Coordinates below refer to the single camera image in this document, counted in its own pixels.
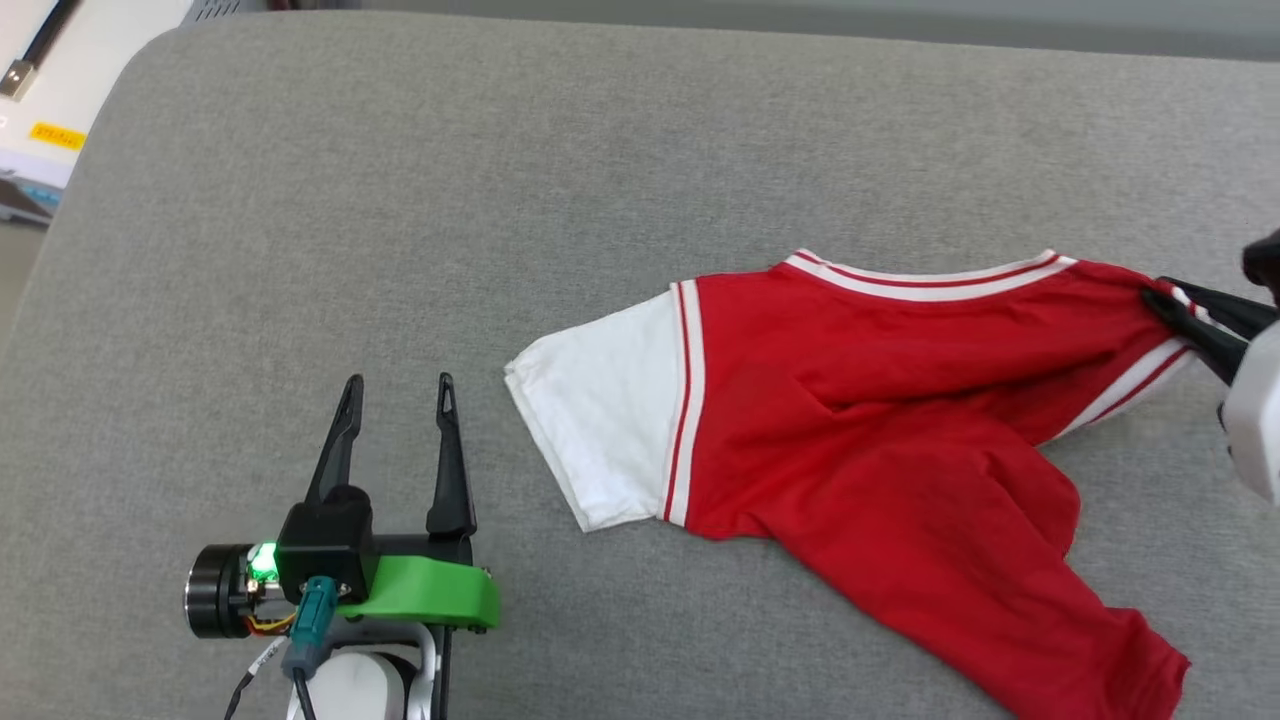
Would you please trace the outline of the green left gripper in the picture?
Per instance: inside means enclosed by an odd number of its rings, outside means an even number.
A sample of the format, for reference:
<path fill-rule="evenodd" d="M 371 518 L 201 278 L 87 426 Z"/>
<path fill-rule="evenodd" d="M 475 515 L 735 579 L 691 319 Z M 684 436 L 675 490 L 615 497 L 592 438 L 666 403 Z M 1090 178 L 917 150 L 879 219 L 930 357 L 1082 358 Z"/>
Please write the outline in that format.
<path fill-rule="evenodd" d="M 352 375 L 340 393 L 308 484 L 307 505 L 324 503 L 334 488 L 349 483 L 351 455 L 361 430 L 362 411 L 364 377 Z M 486 632 L 500 623 L 499 588 L 485 568 L 474 564 L 470 537 L 477 530 L 477 518 L 451 373 L 439 375 L 436 427 L 440 443 L 435 492 L 428 512 L 429 536 L 378 536 L 375 550 L 380 560 L 370 596 L 362 603 L 342 603 L 343 618 L 470 632 Z"/>

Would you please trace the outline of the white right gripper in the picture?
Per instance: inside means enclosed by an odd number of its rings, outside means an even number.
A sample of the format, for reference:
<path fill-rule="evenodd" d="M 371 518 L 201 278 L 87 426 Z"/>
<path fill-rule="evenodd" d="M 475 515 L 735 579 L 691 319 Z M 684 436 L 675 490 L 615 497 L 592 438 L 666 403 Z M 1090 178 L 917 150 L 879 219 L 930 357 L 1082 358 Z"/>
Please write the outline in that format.
<path fill-rule="evenodd" d="M 1222 427 L 1236 473 L 1280 506 L 1280 310 L 1176 278 L 1160 284 L 1142 291 L 1146 306 L 1230 386 Z"/>

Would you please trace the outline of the red and white t-shirt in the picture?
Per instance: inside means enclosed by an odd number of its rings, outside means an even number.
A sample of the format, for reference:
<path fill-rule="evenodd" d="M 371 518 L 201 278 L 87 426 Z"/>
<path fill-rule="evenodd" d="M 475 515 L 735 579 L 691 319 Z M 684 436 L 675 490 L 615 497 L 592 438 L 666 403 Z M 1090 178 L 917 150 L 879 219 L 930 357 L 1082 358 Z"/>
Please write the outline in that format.
<path fill-rule="evenodd" d="M 1189 660 L 1069 568 L 1041 446 L 1190 357 L 1169 281 L 1047 251 L 900 275 L 799 250 L 536 340 L 506 386 L 579 527 L 768 538 L 1025 720 L 1171 720 Z"/>

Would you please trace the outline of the white equipment box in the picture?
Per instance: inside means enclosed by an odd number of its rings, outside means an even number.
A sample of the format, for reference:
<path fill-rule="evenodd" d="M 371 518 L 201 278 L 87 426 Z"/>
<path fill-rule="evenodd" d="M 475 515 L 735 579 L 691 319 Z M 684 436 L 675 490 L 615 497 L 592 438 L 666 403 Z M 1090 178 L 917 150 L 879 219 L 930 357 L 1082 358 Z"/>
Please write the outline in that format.
<path fill-rule="evenodd" d="M 0 77 L 56 0 L 0 0 Z M 261 12 L 265 0 L 83 0 L 19 101 L 0 97 L 0 222 L 49 225 L 79 152 L 28 138 L 35 123 L 90 128 L 131 59 L 180 26 Z"/>

